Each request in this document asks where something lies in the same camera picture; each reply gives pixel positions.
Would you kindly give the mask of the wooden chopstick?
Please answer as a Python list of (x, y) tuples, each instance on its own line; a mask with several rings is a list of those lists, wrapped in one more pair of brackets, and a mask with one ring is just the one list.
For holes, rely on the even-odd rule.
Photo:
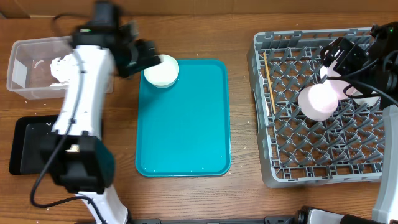
[(264, 58), (264, 65), (265, 65), (265, 71), (266, 71), (266, 77), (267, 77), (267, 85), (268, 85), (268, 90), (271, 98), (271, 106), (272, 106), (272, 113), (275, 114), (275, 103), (274, 103), (274, 95), (273, 95), (273, 90), (272, 90), (272, 81), (269, 73), (269, 67), (268, 67), (268, 61), (267, 61), (267, 54), (264, 51), (263, 53), (263, 58)]

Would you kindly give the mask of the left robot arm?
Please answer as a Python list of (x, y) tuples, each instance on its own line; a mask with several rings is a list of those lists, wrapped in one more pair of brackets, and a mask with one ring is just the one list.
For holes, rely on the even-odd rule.
[(121, 10), (96, 1), (92, 18), (72, 32), (74, 62), (60, 114), (40, 142), (43, 174), (82, 200), (96, 223), (131, 223), (130, 211), (113, 185), (116, 162), (102, 140), (102, 111), (110, 77), (126, 78), (160, 63), (151, 41), (136, 39), (132, 24), (120, 23)]

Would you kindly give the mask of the white bowl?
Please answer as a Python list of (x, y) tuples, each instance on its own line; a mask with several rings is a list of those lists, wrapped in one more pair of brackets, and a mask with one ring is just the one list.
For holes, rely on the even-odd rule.
[(171, 56), (159, 55), (160, 63), (144, 70), (145, 79), (157, 88), (172, 86), (179, 75), (179, 64)]

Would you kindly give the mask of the pink bowl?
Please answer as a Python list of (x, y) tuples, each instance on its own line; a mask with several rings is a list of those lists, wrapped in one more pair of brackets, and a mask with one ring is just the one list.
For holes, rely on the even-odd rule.
[(300, 92), (298, 105), (306, 117), (314, 121), (325, 121), (337, 109), (338, 98), (330, 86), (315, 84)]

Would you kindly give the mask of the white napkin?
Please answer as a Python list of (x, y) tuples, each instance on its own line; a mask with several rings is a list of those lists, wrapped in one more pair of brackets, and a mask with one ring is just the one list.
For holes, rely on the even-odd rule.
[(63, 58), (57, 57), (53, 59), (50, 64), (50, 72), (57, 82), (50, 84), (50, 86), (68, 85), (70, 81), (70, 75), (67, 72), (67, 68), (69, 66), (73, 66), (75, 63), (76, 60), (73, 54), (68, 54)]

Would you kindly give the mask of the white paper cup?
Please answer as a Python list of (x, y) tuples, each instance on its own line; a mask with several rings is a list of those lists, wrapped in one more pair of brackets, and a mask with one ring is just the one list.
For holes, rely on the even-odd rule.
[(355, 98), (353, 101), (358, 106), (367, 104), (368, 107), (372, 107), (379, 101), (379, 99), (380, 99), (379, 96), (375, 96), (375, 97), (369, 97), (369, 98)]

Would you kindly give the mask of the white round plate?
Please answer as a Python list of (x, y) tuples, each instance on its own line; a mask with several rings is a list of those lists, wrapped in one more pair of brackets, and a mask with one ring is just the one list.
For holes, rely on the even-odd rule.
[[(320, 78), (324, 77), (340, 77), (340, 74), (334, 71), (334, 67), (336, 66), (337, 61), (334, 61), (329, 67), (322, 66), (320, 69)], [(341, 80), (328, 80), (326, 79), (323, 82), (324, 85), (333, 89), (336, 93), (336, 96), (339, 100), (347, 99), (348, 97), (343, 93), (343, 90), (349, 86), (349, 83)]]

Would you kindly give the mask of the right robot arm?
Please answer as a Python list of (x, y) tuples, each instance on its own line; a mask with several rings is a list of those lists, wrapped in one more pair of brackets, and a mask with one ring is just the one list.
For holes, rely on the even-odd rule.
[(354, 87), (362, 93), (358, 98), (380, 97), (385, 150), (372, 220), (397, 223), (397, 22), (374, 24), (370, 36), (374, 41), (367, 49), (337, 38), (321, 50), (321, 63), (329, 67), (336, 62), (333, 70), (338, 76), (327, 79), (349, 83), (343, 93)]

